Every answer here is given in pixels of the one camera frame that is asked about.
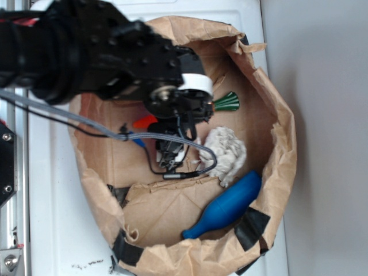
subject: black mount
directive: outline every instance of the black mount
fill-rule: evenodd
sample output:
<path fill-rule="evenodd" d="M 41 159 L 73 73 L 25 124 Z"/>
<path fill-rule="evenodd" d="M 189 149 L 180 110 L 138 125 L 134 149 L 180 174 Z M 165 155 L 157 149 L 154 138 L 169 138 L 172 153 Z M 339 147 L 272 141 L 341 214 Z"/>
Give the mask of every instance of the black mount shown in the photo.
<path fill-rule="evenodd" d="M 16 192 L 14 178 L 14 133 L 0 122 L 0 208 Z"/>

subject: brown paper bag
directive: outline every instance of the brown paper bag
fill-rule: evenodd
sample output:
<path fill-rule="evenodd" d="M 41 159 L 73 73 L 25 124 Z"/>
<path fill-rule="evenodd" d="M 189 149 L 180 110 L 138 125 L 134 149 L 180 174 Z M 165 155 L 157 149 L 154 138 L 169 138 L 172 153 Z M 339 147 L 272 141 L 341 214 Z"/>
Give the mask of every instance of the brown paper bag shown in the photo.
<path fill-rule="evenodd" d="M 214 82 L 214 99 L 229 91 L 240 98 L 236 112 L 216 112 L 208 132 L 225 125 L 244 140 L 247 160 L 234 182 L 250 170 L 262 176 L 262 189 L 244 217 L 234 225 L 195 240 L 181 232 L 199 219 L 204 207 L 223 192 L 217 178 L 162 181 L 153 175 L 145 154 L 133 142 L 97 139 L 71 133 L 80 178 L 95 220 L 120 259 L 119 265 L 137 275 L 228 275 L 257 259 L 273 245 L 296 173 L 294 116 L 251 53 L 265 45 L 244 45 L 234 27 L 185 17 L 148 22 L 175 45 L 185 45 L 201 57 Z M 148 114 L 140 102 L 101 101 L 84 94 L 71 110 L 118 132 Z M 148 143 L 154 156 L 154 142 Z M 182 171 L 195 170 L 191 150 Z M 107 184 L 131 187 L 122 209 Z"/>

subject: gray cable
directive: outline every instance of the gray cable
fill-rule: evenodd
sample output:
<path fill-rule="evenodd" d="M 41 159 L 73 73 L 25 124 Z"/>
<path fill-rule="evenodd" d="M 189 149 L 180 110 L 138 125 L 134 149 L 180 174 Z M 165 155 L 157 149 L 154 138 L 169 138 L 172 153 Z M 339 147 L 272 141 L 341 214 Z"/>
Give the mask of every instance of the gray cable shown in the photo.
<path fill-rule="evenodd" d="M 203 150 L 211 154 L 211 157 L 213 159 L 213 164 L 201 171 L 199 171 L 199 174 L 207 173 L 208 171 L 212 170 L 217 165 L 217 159 L 214 152 L 207 147 L 204 147 L 203 145 L 199 145 L 193 141 L 183 139 L 181 137 L 173 136 L 173 135 L 166 135 L 161 133 L 151 133 L 151 132 L 142 132 L 142 133 L 134 133 L 134 134 L 117 134 L 112 132 L 110 129 L 105 128 L 103 125 L 88 119 L 86 117 L 82 117 L 80 115 L 61 110 L 58 108 L 55 108 L 53 106 L 46 105 L 41 102 L 36 102 L 34 100 L 31 100 L 27 97 L 23 97 L 17 94 L 14 94 L 12 92 L 6 91 L 4 89 L 0 89 L 0 98 L 5 99 L 10 102 L 20 102 L 21 104 L 24 104 L 26 106 L 31 106 L 36 109 L 43 110 L 45 112 L 53 113 L 55 115 L 77 121 L 81 124 L 87 125 L 89 127 L 92 127 L 101 133 L 109 136 L 110 138 L 121 140 L 121 141 L 128 141 L 128 140 L 135 140 L 135 139 L 157 139 L 157 140 L 165 140 L 165 141 L 173 141 L 177 143 L 187 144 L 192 147 L 198 148 L 199 150 Z"/>

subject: black tape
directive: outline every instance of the black tape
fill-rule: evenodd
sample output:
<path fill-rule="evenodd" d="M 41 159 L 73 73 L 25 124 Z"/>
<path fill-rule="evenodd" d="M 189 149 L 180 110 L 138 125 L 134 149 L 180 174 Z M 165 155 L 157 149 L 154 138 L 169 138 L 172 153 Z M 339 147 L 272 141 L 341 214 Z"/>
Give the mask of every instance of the black tape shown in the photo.
<path fill-rule="evenodd" d="M 253 208 L 248 208 L 240 223 L 234 227 L 235 235 L 244 251 L 252 248 L 262 237 L 270 216 Z"/>
<path fill-rule="evenodd" d="M 129 188 L 114 188 L 114 186 L 108 184 L 108 188 L 112 195 L 116 197 L 121 207 L 124 207 L 125 197 L 127 197 Z"/>
<path fill-rule="evenodd" d="M 247 35 L 245 35 L 241 40 L 241 43 L 243 43 L 244 45 L 249 45 L 249 41 L 248 41 L 248 37 Z"/>
<path fill-rule="evenodd" d="M 110 266 L 109 274 L 122 274 L 122 275 L 128 275 L 128 276 L 137 276 L 134 273 L 131 273 L 129 270 L 126 270 L 119 266 L 119 264 L 115 261 L 115 257 L 111 255 L 111 262 L 112 265 Z"/>
<path fill-rule="evenodd" d="M 136 266 L 144 249 L 127 243 L 125 237 L 125 232 L 121 230 L 114 243 L 113 252 L 118 260 L 129 266 Z"/>

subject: green fan-shaped object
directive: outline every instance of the green fan-shaped object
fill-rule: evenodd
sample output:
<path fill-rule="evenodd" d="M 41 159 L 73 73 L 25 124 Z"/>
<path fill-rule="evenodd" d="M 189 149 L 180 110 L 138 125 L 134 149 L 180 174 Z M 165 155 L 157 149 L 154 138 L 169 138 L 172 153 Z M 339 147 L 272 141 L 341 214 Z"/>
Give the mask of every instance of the green fan-shaped object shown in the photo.
<path fill-rule="evenodd" d="M 230 92 L 226 96 L 214 101 L 214 111 L 236 111 L 240 107 L 239 98 L 235 92 Z"/>

